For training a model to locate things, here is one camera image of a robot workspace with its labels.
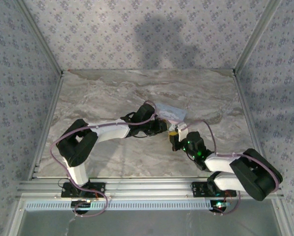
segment purple cable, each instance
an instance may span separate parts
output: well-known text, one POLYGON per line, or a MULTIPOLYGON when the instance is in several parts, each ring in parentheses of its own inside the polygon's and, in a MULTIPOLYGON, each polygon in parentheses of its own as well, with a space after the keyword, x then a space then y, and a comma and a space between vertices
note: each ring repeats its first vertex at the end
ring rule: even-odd
POLYGON ((60 161, 54 156, 54 154, 53 154, 53 152, 52 152, 53 147, 54 147, 57 143, 59 143, 61 140, 63 140, 63 139, 65 139, 66 137, 70 136, 71 134, 74 134, 74 133, 76 133, 76 132, 79 132, 79 131, 82 131, 82 130, 85 130, 85 129, 97 129, 97 128, 100 128, 100 127, 106 127, 106 126, 112 126, 112 125, 118 125, 118 124, 119 124, 119 125, 141 125, 141 124, 145 124, 145 123, 151 121, 151 120, 156 116, 156 113, 157 113, 157 106, 156 106, 156 104, 155 104, 154 102, 152 102, 152 101, 145 101, 144 104, 145 104, 145 103, 149 103, 149 104, 151 104, 152 106, 154 106, 154 108, 155 108, 155 112, 152 114, 152 116, 151 116, 149 119, 147 119, 147 120, 145 120, 145 121, 143 121, 143 122, 139 122, 139 123, 126 123, 126 122, 119 122, 119 123, 117 123, 117 122, 115 122, 115 123, 108 123, 108 124, 99 124, 99 125, 86 126, 86 127, 82 127, 82 128, 75 129, 75 130, 73 130, 73 131, 71 131, 71 132, 66 133, 65 135, 62 135, 60 138, 58 138, 55 142, 53 142, 53 143, 51 144, 51 146, 50 146, 50 148, 49 148, 50 156, 51 156, 51 157, 52 157, 52 158, 53 158, 53 159, 54 159, 54 160, 55 160, 55 161, 56 161, 61 167, 64 168, 64 170, 65 170, 66 173, 67 173, 67 176, 69 177, 70 182, 71 182, 71 183, 72 183, 77 189, 79 189, 79 190, 81 190, 81 191, 86 191, 86 192, 92 192, 92 193, 100 194, 101 196, 104 197, 104 199, 105 199, 105 201, 106 201, 106 204, 105 204, 105 206, 103 207, 103 209, 102 209, 99 213, 96 213, 96 214, 93 214, 93 215, 80 215, 80 214, 78 214, 78 213, 76 212, 76 209, 78 208, 79 205, 84 204, 84 203, 79 203, 79 204, 77 204, 77 205, 75 206, 75 208, 74 208, 74 213, 75 213, 76 216, 80 216, 80 217, 92 217, 92 216, 97 216, 97 215, 102 214, 102 213, 106 210, 106 208, 107 208, 107 206, 108 206, 108 199, 107 199, 107 196, 106 196, 104 193, 100 192, 100 191, 97 191, 97 190, 94 190, 94 189, 86 189, 86 188, 79 187, 79 185, 73 180, 71 174, 69 173, 68 168, 67 168, 64 164, 62 164, 62 163, 61 163, 61 162, 60 162, 60 161))

